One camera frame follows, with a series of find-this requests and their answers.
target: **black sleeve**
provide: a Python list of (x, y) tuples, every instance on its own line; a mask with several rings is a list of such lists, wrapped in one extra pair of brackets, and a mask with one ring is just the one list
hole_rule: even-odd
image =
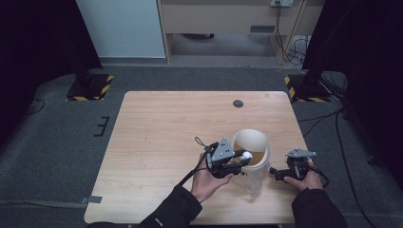
[(175, 186), (171, 194), (138, 228), (187, 227), (201, 212), (198, 200), (182, 186)]
[(321, 189), (305, 189), (293, 201), (293, 213), (297, 228), (344, 228), (343, 215)]

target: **black stand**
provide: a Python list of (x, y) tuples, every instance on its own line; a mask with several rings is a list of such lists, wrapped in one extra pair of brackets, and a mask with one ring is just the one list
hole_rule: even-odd
[(42, 7), (38, 7), (38, 11), (48, 15), (48, 25), (55, 31), (55, 42), (64, 53), (66, 61), (76, 75), (76, 80), (67, 94), (67, 100), (87, 101), (103, 99), (113, 77), (108, 74), (91, 74), (88, 71), (77, 47), (70, 40), (63, 20), (49, 8), (47, 0), (41, 1)]
[(295, 102), (297, 100), (303, 101), (328, 101), (330, 98), (329, 92), (319, 81), (312, 81), (306, 83), (309, 80), (309, 76), (304, 74), (288, 75), (288, 87), (293, 89), (291, 99)]
[(67, 93), (68, 101), (102, 100), (113, 77), (109, 74), (88, 74), (85, 78), (83, 82), (82, 77), (76, 77)]

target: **hand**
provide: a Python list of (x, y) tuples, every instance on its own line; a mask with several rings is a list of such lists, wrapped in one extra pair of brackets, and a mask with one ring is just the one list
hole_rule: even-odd
[(208, 171), (205, 159), (201, 162), (199, 169), (201, 170), (193, 176), (192, 190), (190, 192), (200, 203), (213, 196), (217, 189), (227, 184), (234, 176), (234, 174), (228, 174), (223, 179), (216, 179)]
[[(314, 166), (314, 164), (310, 160), (308, 160), (308, 163), (310, 166)], [(308, 171), (304, 180), (296, 180), (291, 177), (284, 177), (284, 180), (293, 184), (295, 187), (299, 189), (299, 191), (303, 191), (306, 188), (323, 189), (319, 175), (317, 174), (317, 172), (312, 170)]]

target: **paper cup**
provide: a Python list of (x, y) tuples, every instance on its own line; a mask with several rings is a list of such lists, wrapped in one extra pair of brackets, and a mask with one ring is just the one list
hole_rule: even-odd
[(230, 144), (234, 150), (245, 149), (253, 156), (249, 164), (242, 167), (240, 174), (231, 180), (245, 187), (252, 197), (259, 196), (270, 167), (268, 138), (257, 130), (243, 129), (232, 137)]

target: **white wall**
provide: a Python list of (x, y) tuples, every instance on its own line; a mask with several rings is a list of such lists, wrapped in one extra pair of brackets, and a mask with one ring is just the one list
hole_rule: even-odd
[(77, 0), (99, 57), (165, 58), (156, 0)]

